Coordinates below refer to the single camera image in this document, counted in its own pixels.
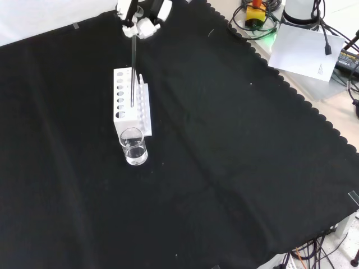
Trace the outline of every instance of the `cable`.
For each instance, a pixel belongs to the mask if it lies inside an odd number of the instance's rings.
[[[318,269],[320,269],[320,255],[321,255],[321,250],[322,250],[322,246],[324,243],[324,239],[325,239],[325,235],[321,238],[320,243],[319,243],[319,262],[318,262]]]
[[[305,266],[305,264],[304,264],[304,262],[303,262],[303,260],[302,260],[302,258],[301,258],[301,256],[300,256],[300,254],[299,254],[298,248],[296,248],[296,251],[297,251],[297,255],[298,255],[299,260],[301,261],[301,263],[302,263],[304,269],[307,269],[307,267]]]
[[[333,250],[332,252],[330,252],[329,254],[326,254],[325,256],[321,257],[321,259],[324,259],[326,257],[328,257],[329,255],[333,254],[335,251],[338,250],[338,248],[343,244],[344,240],[347,238],[348,233],[346,234],[346,236],[344,237],[344,239],[339,243],[339,245],[335,248],[335,250]]]
[[[330,263],[330,265],[332,266],[332,268],[335,269],[334,265],[332,264],[332,261],[329,259],[328,255],[326,255],[323,246],[321,247],[321,250],[323,251],[323,253],[324,253],[324,255],[325,255],[324,257],[328,260],[328,262]]]
[[[309,256],[309,242],[307,242],[307,250],[308,250],[308,256]],[[310,259],[308,259],[308,269],[310,269]]]
[[[354,74],[355,70],[358,68],[358,66],[359,66],[359,63],[354,67],[354,69],[353,69],[352,72],[350,73],[350,76],[349,76],[348,82],[347,82],[348,92],[349,92],[350,97],[353,99],[353,105],[355,105],[355,106],[359,106],[359,100],[354,99],[354,97],[353,97],[353,95],[352,95],[352,93],[351,93],[351,87],[350,87],[350,85],[351,85],[351,82],[352,82],[353,74]]]
[[[325,17],[325,0],[323,0],[323,5],[324,5],[324,12],[323,12],[323,17],[320,17],[320,10],[319,10],[319,5],[321,3],[322,0],[314,0],[313,3],[313,9],[312,9],[312,13],[311,13],[311,17],[312,18],[316,18],[317,19],[317,24],[320,25],[323,28],[323,34],[324,34],[324,39],[325,39],[325,55],[331,55],[332,54],[332,48],[329,45],[328,42],[328,37],[326,35],[325,32],[325,27],[324,27],[324,21],[323,18]]]
[[[346,41],[346,44],[349,44],[351,42],[351,39],[348,38],[347,36],[343,35],[341,32],[339,32],[337,29],[329,26],[328,24],[326,24],[324,21],[322,22],[324,24],[324,27],[331,32],[333,35],[335,36],[342,36],[345,39],[347,39],[348,41]],[[357,44],[353,44],[352,48],[355,49],[357,52],[359,52],[359,46]]]
[[[336,79],[334,79],[334,78],[332,78],[335,82],[337,82],[337,83],[339,83],[339,84],[341,84],[342,83],[342,85],[343,86],[347,86],[347,84],[346,84],[346,82],[335,72],[335,71],[333,71],[333,74],[340,80],[340,81],[337,81]],[[355,91],[355,92],[357,92],[357,93],[359,93],[359,90],[357,90],[357,89],[354,89],[354,88],[350,88],[352,91]]]
[[[252,1],[249,1],[249,0],[242,0],[241,2],[241,5],[234,11],[233,13],[233,16],[231,18],[231,20],[228,22],[227,24],[227,29],[229,30],[229,32],[234,35],[236,38],[238,39],[241,39],[241,40],[259,40],[259,39],[263,39],[269,35],[271,35],[272,33],[275,33],[277,31],[277,26],[278,24],[280,23],[279,19],[276,18],[273,13],[272,13],[272,10],[275,11],[276,9],[279,8],[279,6],[282,4],[282,0],[267,0],[266,2],[263,2],[262,4],[266,7],[266,9],[262,9],[260,7],[255,7],[253,5],[251,5],[250,3],[252,3]],[[269,29],[261,29],[261,26],[259,27],[255,27],[255,28],[252,28],[252,29],[247,29],[247,28],[244,28],[244,27],[241,27],[237,22],[236,20],[234,19],[237,14],[244,8],[247,8],[247,7],[252,7],[254,9],[257,9],[257,10],[262,10],[265,12],[266,14],[266,18],[264,20],[264,23],[267,22],[268,19],[270,19],[273,23],[274,23],[274,26],[272,28],[269,28]],[[244,38],[243,36],[241,36],[240,34],[237,34],[237,33],[234,33],[232,30],[231,30],[231,27],[232,27],[232,22],[234,22],[234,24],[242,29],[243,31],[261,31],[261,32],[268,32],[264,35],[261,35],[261,36],[257,36],[257,37],[254,37],[254,38]]]

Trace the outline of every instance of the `wire bundle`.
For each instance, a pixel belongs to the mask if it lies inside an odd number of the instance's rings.
[[[323,234],[321,235],[318,235],[316,238],[313,238],[311,240],[309,240],[303,247],[301,247],[300,249],[296,248],[295,251],[291,251],[290,254],[292,255],[293,258],[295,259],[299,259],[304,268],[307,269],[307,267],[305,266],[304,262],[303,261],[307,261],[308,262],[308,269],[316,269],[316,266],[318,265],[318,269],[320,269],[320,261],[324,258],[326,258],[329,262],[329,264],[331,265],[331,267],[333,269],[334,268],[334,265],[333,263],[331,262],[331,260],[329,259],[329,255],[331,255],[332,253],[334,253],[335,251],[338,250],[338,248],[342,245],[342,243],[345,241],[345,239],[347,238],[348,234],[346,234],[346,236],[344,237],[344,239],[338,244],[338,246],[335,248],[335,250],[333,250],[332,252],[330,253],[326,253],[323,249],[323,242],[324,242],[324,239],[325,237],[330,234],[330,233],[333,233],[335,231],[335,229],[329,229],[327,230],[326,232],[324,232]],[[313,245],[313,249],[312,249],[312,252],[309,253],[309,246]],[[307,256],[302,256],[300,255],[300,251],[305,251],[307,250],[308,252],[308,255]],[[312,267],[310,267],[310,259],[314,258],[314,264],[312,265]]]
[[[239,38],[239,39],[242,39],[242,40],[259,40],[259,39],[262,39],[262,38],[265,38],[266,36],[274,33],[277,31],[277,26],[278,24],[280,24],[280,21],[279,19],[277,19],[274,15],[273,15],[273,11],[277,10],[280,5],[282,4],[282,0],[267,0],[266,2],[263,1],[263,5],[265,6],[265,10],[260,8],[260,7],[255,7],[253,5],[251,5],[250,3],[252,3],[252,0],[242,0],[241,2],[241,5],[234,11],[233,13],[233,16],[231,18],[231,20],[228,22],[228,29],[229,29],[229,32],[232,33],[235,37]],[[242,9],[246,9],[247,7],[252,7],[254,9],[257,9],[257,10],[262,10],[265,12],[266,14],[266,18],[264,20],[264,23],[265,24],[267,22],[268,19],[270,19],[274,26],[272,28],[269,28],[269,29],[261,29],[261,26],[258,26],[258,27],[253,27],[253,28],[244,28],[244,27],[241,27],[237,22],[236,20],[234,19],[237,14],[242,10]],[[234,22],[234,24],[242,29],[243,31],[260,31],[260,32],[267,32],[266,34],[264,35],[261,35],[261,36],[257,36],[257,37],[254,37],[254,38],[244,38],[243,36],[241,35],[238,35],[234,32],[231,31],[231,25],[232,25],[232,22]]]

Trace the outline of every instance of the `black cloth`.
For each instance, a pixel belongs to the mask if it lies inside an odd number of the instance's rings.
[[[138,42],[139,167],[112,122],[113,12],[0,48],[1,268],[256,268],[356,210],[355,149],[206,2],[173,4]]]

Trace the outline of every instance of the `white paper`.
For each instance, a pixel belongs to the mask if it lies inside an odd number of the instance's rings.
[[[324,34],[282,24],[271,48],[268,65],[329,81],[344,39],[328,35],[331,55],[325,55]]]

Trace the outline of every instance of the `electronic device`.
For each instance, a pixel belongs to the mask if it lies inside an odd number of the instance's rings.
[[[337,63],[335,64],[335,68],[344,73],[350,74],[358,63],[359,63],[358,55],[342,49],[342,51],[339,54]],[[353,75],[359,77],[359,70],[356,69]]]

